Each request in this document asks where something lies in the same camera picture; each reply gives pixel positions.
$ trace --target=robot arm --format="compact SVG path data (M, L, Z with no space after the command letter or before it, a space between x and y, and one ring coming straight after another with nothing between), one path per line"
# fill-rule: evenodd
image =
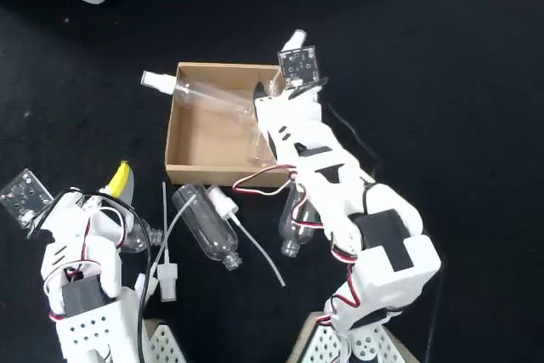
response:
M348 265L348 281L319 318L346 333L398 315L419 296L440 260L422 233L419 212L362 170L321 122L317 93L323 85L318 80L276 97L256 94L255 111L276 163L292 167L304 200L320 215L331 253Z

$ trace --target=cardboard box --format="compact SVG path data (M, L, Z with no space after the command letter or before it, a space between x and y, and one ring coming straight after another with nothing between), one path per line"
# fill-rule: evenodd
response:
M277 65L179 63L177 75L252 99L257 82L268 84L277 70ZM181 105L173 98L165 150L168 176L175 184L202 182L231 186L236 180L259 171L263 165L250 159L255 126ZM267 153L267 162L273 164L272 154ZM284 170L274 170L246 185L277 187L286 180Z

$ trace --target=plastic bottle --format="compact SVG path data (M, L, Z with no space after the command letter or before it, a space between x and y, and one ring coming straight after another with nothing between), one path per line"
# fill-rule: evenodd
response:
M283 238L281 253L287 257L295 258L298 254L300 246L306 244L314 236L314 229L303 227L292 221L292 209L302 198L303 193L297 190L294 183L291 184L291 190L287 197L287 203L283 209L283 214L280 218L280 235ZM306 202L299 209L297 214L294 214L296 220L319 222L319 215L314 207Z
M202 184L181 186L172 197L179 210L192 196L195 199L181 216L195 237L202 251L215 261L221 261L229 271L241 265L236 252L238 237L229 224L225 223L215 211Z
M181 105L197 106L238 122L253 122L253 100L188 77L144 71L141 84L173 95Z
M249 98L243 98L204 82L181 78L176 82L173 95L180 104L232 116L238 122L253 121L253 103Z
M160 247L164 240L164 232L150 227L147 221L143 220L144 226L150 235L150 243L153 247ZM126 253L137 253L145 250L144 232L142 226L134 223L133 229L127 234L127 238L121 246L121 251Z

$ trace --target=white plastic part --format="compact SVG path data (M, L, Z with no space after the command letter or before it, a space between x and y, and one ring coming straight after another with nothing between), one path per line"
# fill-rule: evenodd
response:
M170 327L159 325L150 340L151 362L186 363L187 360Z
M173 302L176 300L176 280L178 279L178 265L174 263L159 264L156 270L161 285L161 301Z
M141 298L142 293L144 292L144 283L145 283L145 274L138 274L138 279L136 280L136 283L134 284L134 291L138 295L138 299ZM147 286L147 295L145 296L145 303L147 303L151 296L155 293L156 287L159 285L159 280L157 280L154 276L150 276L150 283Z
M291 38L287 41L287 43L284 44L281 51L296 50L297 48L301 48L304 45L305 41L306 31L296 29L295 32L292 33Z
M170 263L170 253L168 251L167 184L165 182L162 182L162 216L164 222L164 241L162 243L164 247L164 264L157 266L157 276L161 286L161 301L173 302L176 300L178 265Z
M157 89L162 93L172 95L176 88L176 77L168 74L157 74L151 71L144 71L140 84Z
M238 213L239 208L236 203L225 195L219 186L210 187L207 190L207 196L212 201L215 211L223 220L227 220L230 214Z
M153 276L155 274L155 271L156 271L156 267L157 265L159 264L159 260L161 259L161 255L162 255L162 252L164 251L164 248L166 246L166 242L167 242L167 239L168 237L170 236L170 234L172 233L172 230L174 228L174 226L176 225L176 223L178 222L179 218L181 217L181 215L184 213L185 209L187 207L190 206L190 204L196 199L196 196L192 196L178 211L178 213L174 216L172 222L170 223L170 225L168 226L168 231L167 233L164 235L164 242L162 243L161 245L161 248L159 248L159 252L157 253L156 255L156 258L155 258L155 262L153 263L153 265L151 265L151 276Z
M99 274L100 286L110 298L116 298L121 292L121 259L115 244L99 235L90 235L85 240L86 260L97 265L82 267L84 276ZM64 314L62 286L68 283L65 274L58 270L60 266L71 263L77 268L82 259L83 237L69 237L63 241L55 241L45 248L41 274L45 280L49 306L57 314Z
M109 348L112 361L139 361L138 297L129 288L124 287L114 303L60 320L56 328L62 354L69 363L89 361L84 359L89 356L89 352L102 351L105 347ZM145 327L142 331L142 346L145 361L153 361Z
M358 360L378 363L405 363L382 325L365 326L348 335L351 353ZM340 354L343 341L330 328L317 326L300 363L332 363Z
M440 259L433 243L426 235L404 239L406 251L413 266L394 271L382 246L368 248L359 254L353 267L354 290L361 299L358 308L344 302L335 302L336 313L331 323L337 331L346 332L357 320L381 309L399 309L414 302L423 286L440 268ZM349 285L345 282L336 292L352 299ZM325 305L327 314L332 312L331 300ZM381 322L386 323L396 313L389 313Z

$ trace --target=black fabric surface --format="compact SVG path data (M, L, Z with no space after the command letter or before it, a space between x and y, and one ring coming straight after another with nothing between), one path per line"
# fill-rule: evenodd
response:
M139 86L142 70L274 64L298 27L331 79L324 99L382 158L379 178L420 210L444 261L388 327L420 360L541 361L541 0L0 0L0 184L30 167L53 193L91 190L127 159L135 207L160 227L170 100ZM235 199L287 287L242 237L244 264L228 273L180 225L178 302L155 296L146 315L197 363L285 361L344 269L320 235L281 256L285 196ZM61 359L39 275L46 243L0 212L2 362ZM131 283L143 257L123 263Z

